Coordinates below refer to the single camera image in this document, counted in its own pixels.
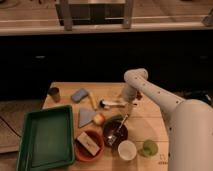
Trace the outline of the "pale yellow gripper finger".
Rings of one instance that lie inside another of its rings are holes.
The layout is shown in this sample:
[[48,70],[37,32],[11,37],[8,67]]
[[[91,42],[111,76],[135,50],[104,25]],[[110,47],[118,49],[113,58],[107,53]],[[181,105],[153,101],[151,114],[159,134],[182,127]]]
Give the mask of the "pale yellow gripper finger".
[[125,113],[130,116],[132,114],[134,108],[134,104],[133,103],[127,103],[125,106]]

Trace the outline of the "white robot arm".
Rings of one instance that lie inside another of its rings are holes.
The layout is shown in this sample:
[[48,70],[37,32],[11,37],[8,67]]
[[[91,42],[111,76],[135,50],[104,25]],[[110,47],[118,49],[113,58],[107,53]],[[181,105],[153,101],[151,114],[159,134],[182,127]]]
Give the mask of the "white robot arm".
[[122,98],[131,103],[142,92],[162,110],[169,138],[168,171],[213,171],[213,108],[184,99],[148,81],[144,68],[124,73]]

